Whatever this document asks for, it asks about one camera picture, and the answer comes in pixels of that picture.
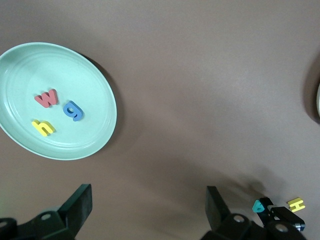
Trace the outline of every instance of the black plastic part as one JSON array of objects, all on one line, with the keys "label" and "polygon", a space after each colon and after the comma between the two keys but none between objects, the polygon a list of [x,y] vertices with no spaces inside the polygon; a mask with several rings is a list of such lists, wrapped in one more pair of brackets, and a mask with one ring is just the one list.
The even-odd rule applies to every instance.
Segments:
[{"label": "black plastic part", "polygon": [[82,184],[57,211],[74,236],[91,213],[92,205],[91,184]]},{"label": "black plastic part", "polygon": [[218,235],[213,231],[208,231],[201,240],[229,240],[228,238]]},{"label": "black plastic part", "polygon": [[35,235],[39,240],[75,240],[56,211],[44,212],[32,220]]},{"label": "black plastic part", "polygon": [[17,229],[17,221],[14,218],[0,218],[0,239],[9,238],[12,232]]},{"label": "black plastic part", "polygon": [[0,240],[74,240],[91,210],[91,185],[82,184],[58,211],[18,226],[13,218],[0,218]]},{"label": "black plastic part", "polygon": [[247,217],[234,213],[227,216],[215,232],[229,240],[242,240],[248,234],[250,226],[251,222]]},{"label": "black plastic part", "polygon": [[267,240],[267,230],[251,221],[251,228],[248,231],[247,240]]},{"label": "black plastic part", "polygon": [[[288,231],[279,231],[276,226],[278,224],[284,225]],[[307,240],[294,226],[284,221],[270,222],[266,229],[268,231],[268,238],[270,240]]]},{"label": "black plastic part", "polygon": [[215,186],[208,186],[206,188],[205,213],[212,231],[217,230],[221,222],[231,214]]},{"label": "black plastic part", "polygon": [[217,188],[208,186],[205,212],[212,230],[201,240],[306,240],[296,228],[300,225],[305,227],[301,218],[285,207],[270,207],[274,204],[268,197],[260,198],[260,202],[264,211],[258,215],[264,227],[241,214],[231,214]]},{"label": "black plastic part", "polygon": [[262,197],[259,199],[260,203],[264,207],[263,212],[258,212],[258,216],[261,219],[261,222],[264,226],[266,226],[270,221],[274,221],[275,219],[270,215],[268,210],[268,206],[274,205],[273,202],[268,197]]},{"label": "black plastic part", "polygon": [[305,221],[303,221],[300,217],[291,212],[288,208],[284,206],[278,206],[271,208],[271,214],[275,217],[278,217],[280,221],[287,222],[297,228],[299,226],[300,231],[302,232],[305,227]]}]

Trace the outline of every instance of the letter a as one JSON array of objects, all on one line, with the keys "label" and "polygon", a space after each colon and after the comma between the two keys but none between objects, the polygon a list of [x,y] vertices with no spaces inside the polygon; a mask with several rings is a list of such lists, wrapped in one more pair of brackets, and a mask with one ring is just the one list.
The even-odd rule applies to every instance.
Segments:
[{"label": "letter a", "polygon": [[43,107],[48,108],[51,105],[58,103],[57,91],[55,89],[51,89],[49,92],[44,92],[41,95],[35,96],[34,99]]}]

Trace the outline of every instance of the plate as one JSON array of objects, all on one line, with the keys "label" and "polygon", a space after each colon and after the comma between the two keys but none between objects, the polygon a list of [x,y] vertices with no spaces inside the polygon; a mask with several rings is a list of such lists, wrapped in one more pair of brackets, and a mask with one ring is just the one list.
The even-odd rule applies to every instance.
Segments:
[{"label": "plate", "polygon": [[[50,103],[50,90],[56,91],[57,104],[44,107],[35,97],[47,93]],[[78,115],[74,121],[77,110],[70,101],[83,111],[80,120]],[[70,114],[64,112],[66,105]],[[102,73],[77,52],[45,42],[21,44],[0,56],[0,112],[2,129],[16,143],[56,160],[96,153],[111,138],[117,121],[115,97]],[[54,132],[40,125],[47,133],[43,136],[32,124],[36,120],[49,123]]]}]

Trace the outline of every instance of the letter w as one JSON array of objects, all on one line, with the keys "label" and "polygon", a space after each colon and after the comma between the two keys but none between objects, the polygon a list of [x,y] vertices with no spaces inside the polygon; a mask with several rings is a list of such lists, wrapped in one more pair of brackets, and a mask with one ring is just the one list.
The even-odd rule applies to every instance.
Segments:
[{"label": "letter w", "polygon": [[57,91],[55,89],[44,92],[41,95],[35,96],[34,99],[45,108],[58,103]]}]

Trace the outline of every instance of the screw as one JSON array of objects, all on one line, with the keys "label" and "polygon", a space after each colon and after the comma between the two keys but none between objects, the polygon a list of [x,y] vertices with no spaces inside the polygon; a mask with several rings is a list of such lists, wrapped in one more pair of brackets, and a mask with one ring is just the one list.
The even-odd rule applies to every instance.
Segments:
[{"label": "screw", "polygon": [[275,225],[275,228],[279,231],[279,232],[282,232],[282,233],[287,233],[289,231],[289,229],[283,225],[283,224],[277,224]]},{"label": "screw", "polygon": [[43,216],[41,217],[41,220],[44,221],[44,220],[49,219],[50,217],[51,217],[51,214],[47,213],[47,214],[45,214],[45,215],[43,215]]},{"label": "screw", "polygon": [[5,225],[7,225],[6,221],[0,221],[0,228],[3,228]]},{"label": "screw", "polygon": [[243,222],[245,221],[245,219],[244,219],[242,216],[240,216],[240,215],[235,215],[235,216],[233,217],[233,219],[234,219],[237,223],[243,223]]}]

